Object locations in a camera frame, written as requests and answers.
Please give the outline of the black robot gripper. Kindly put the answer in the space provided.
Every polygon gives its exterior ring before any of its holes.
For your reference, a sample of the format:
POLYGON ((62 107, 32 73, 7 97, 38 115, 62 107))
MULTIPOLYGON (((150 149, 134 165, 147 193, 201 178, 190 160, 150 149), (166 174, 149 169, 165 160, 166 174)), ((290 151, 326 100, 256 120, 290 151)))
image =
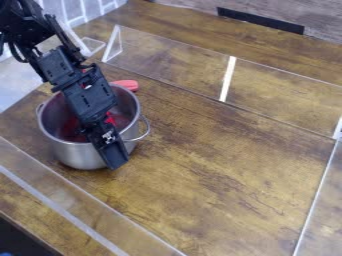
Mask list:
POLYGON ((118 104, 118 98, 97 64, 75 68, 52 82, 52 91, 60 92, 78 117, 86 125, 86 137, 93 143, 106 166, 115 170, 129 162, 130 156, 111 123, 101 122, 109 110, 118 104))

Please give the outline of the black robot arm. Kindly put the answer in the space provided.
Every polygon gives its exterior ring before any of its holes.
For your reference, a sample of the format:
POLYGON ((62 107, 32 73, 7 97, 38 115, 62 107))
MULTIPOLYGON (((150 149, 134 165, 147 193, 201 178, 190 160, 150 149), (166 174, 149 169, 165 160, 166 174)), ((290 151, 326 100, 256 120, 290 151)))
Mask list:
POLYGON ((129 162, 129 152, 118 128, 109 121, 117 95, 99 66, 85 63, 81 48, 56 17, 43 12, 35 0, 0 0, 0 55, 4 48, 64 95, 82 133, 107 167, 118 169, 129 162))

